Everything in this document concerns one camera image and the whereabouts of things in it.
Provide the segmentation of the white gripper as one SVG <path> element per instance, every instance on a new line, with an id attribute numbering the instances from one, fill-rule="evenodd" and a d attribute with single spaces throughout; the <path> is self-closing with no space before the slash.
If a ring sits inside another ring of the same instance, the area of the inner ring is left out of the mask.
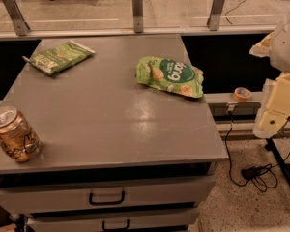
<path id="1" fill-rule="evenodd" d="M 290 117 L 290 11 L 268 34 L 249 51 L 256 57 L 268 57 L 271 65 L 283 73 L 276 79 L 267 79 L 262 89 L 253 134 L 258 138 L 271 138 L 287 123 Z"/>

